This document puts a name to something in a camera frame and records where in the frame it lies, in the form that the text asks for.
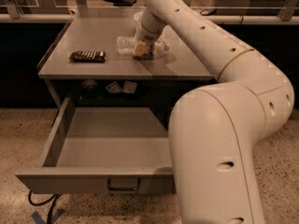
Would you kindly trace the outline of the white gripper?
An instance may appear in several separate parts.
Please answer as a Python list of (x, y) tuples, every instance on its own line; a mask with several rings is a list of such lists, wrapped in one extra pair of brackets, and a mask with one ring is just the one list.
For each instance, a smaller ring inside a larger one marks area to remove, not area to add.
[(149, 59), (151, 46), (162, 34), (165, 22), (156, 17), (148, 8), (145, 8), (136, 22), (135, 42), (132, 55), (136, 59)]

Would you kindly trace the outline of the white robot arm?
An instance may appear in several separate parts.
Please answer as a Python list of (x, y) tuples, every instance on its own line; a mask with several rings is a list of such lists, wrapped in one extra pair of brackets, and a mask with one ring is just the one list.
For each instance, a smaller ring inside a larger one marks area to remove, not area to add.
[(291, 115), (289, 79), (258, 50), (190, 8), (190, 0), (144, 0), (137, 45), (165, 26), (216, 79), (185, 93), (169, 119), (169, 148), (182, 224), (264, 224), (254, 146)]

